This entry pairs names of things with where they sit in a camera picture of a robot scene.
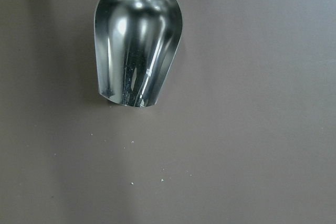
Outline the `metal scoop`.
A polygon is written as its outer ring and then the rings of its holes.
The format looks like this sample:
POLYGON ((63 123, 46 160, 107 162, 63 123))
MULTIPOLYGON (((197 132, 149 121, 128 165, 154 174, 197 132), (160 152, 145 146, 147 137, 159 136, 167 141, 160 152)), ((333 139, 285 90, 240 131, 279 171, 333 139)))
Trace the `metal scoop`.
POLYGON ((155 105, 182 30, 177 0, 99 0, 94 43, 100 95, 125 106, 155 105))

